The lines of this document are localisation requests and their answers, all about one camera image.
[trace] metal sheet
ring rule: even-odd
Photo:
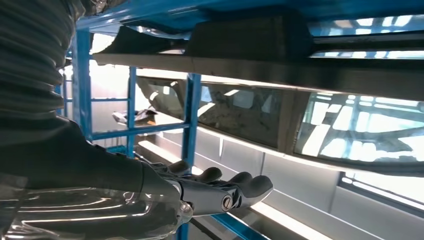
[[[95,54],[103,64],[164,69],[286,85],[301,91],[331,91],[423,101],[420,60],[308,58],[266,62],[171,54]]]

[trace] black rubber finger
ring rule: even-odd
[[[210,183],[221,179],[223,173],[217,167],[210,167],[206,169],[202,174],[196,177],[196,180],[202,183]]]
[[[177,176],[182,176],[185,172],[187,172],[187,170],[190,169],[190,166],[187,162],[181,160],[169,165],[168,168],[171,173]]]
[[[247,171],[243,171],[232,177],[229,182],[235,184],[248,183],[253,179],[252,175]]]

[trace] industrial rack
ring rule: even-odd
[[[126,130],[114,130],[106,132],[93,132],[92,120],[92,102],[113,102],[126,101],[127,115],[135,115],[135,95],[136,95],[136,67],[129,66],[128,96],[127,98],[92,98],[91,96],[91,78],[90,78],[90,32],[96,32],[96,28],[104,26],[113,26],[118,24],[120,20],[129,21],[141,17],[146,11],[139,8],[128,8],[127,11],[110,12],[103,16],[93,16],[80,20],[77,23],[77,31],[72,40],[71,55],[73,66],[72,77],[72,99],[66,96],[66,81],[63,89],[56,88],[56,93],[62,94],[65,99],[65,108],[63,115],[68,115],[67,104],[72,101],[73,120],[76,121],[85,136],[92,142],[95,140],[103,140],[117,137],[127,137],[126,146],[117,146],[108,149],[110,152],[125,153],[129,157],[134,157],[135,135],[147,134],[153,132],[162,132],[175,129],[183,129],[182,152],[181,159],[186,161],[190,166],[194,164],[196,132],[198,126],[197,111],[201,98],[201,75],[189,73],[187,77],[186,96],[184,106],[183,123],[172,123],[156,126],[135,127],[134,118],[127,118]],[[212,216],[217,222],[228,228],[230,231],[238,235],[244,240],[266,240],[266,236],[258,233],[254,229],[247,226],[239,219],[230,214],[217,214]],[[188,239],[188,225],[182,225],[176,235],[178,240]]]

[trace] blue steel beam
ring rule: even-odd
[[[227,213],[212,215],[212,218],[214,218],[218,223],[225,226],[227,229],[235,233],[243,240],[270,240],[268,237],[249,227],[246,223],[232,217]]]
[[[93,140],[111,139],[111,138],[125,137],[130,135],[137,135],[137,134],[148,134],[148,133],[169,131],[169,130],[175,130],[175,129],[185,129],[188,127],[190,127],[190,125],[186,123],[173,123],[173,124],[164,124],[159,126],[135,127],[133,129],[128,129],[128,130],[97,132],[93,134],[92,139]]]
[[[186,161],[191,167],[195,163],[196,133],[198,128],[198,110],[202,95],[201,85],[202,75],[189,73],[185,91],[184,122],[189,124],[189,128],[184,129],[182,135],[181,159]],[[189,237],[189,226],[183,224],[177,232],[178,240],[187,240]]]
[[[424,1],[417,0],[373,0],[368,4],[361,4],[362,2],[360,0],[340,0],[337,3],[301,0],[296,2],[294,7],[309,21],[414,15],[421,14],[424,10]],[[201,9],[226,12],[264,6],[287,6],[288,4],[293,6],[291,3],[289,0],[131,0],[99,16],[80,19],[77,22],[77,29],[96,29],[140,19],[170,26],[177,22],[179,27],[188,29],[198,22],[210,20]]]
[[[136,67],[130,66],[129,67],[129,80],[128,80],[128,104],[127,104],[127,111],[126,111],[126,124],[128,129],[134,128],[134,121],[135,121],[135,115],[136,115]],[[133,158],[134,157],[134,142],[135,142],[136,136],[135,135],[129,135],[126,137],[126,154]]]
[[[73,38],[72,50],[72,113],[88,141],[93,140],[91,78],[90,78],[90,32],[78,30]]]

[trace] glass panel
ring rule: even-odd
[[[284,90],[203,83],[210,101],[201,101],[199,123],[231,135],[277,147],[281,98]]]
[[[184,118],[183,80],[142,78],[137,84],[158,113]],[[202,83],[198,121],[245,140],[277,147],[281,89]]]
[[[424,161],[424,102],[326,94],[311,95],[296,153],[365,162]]]

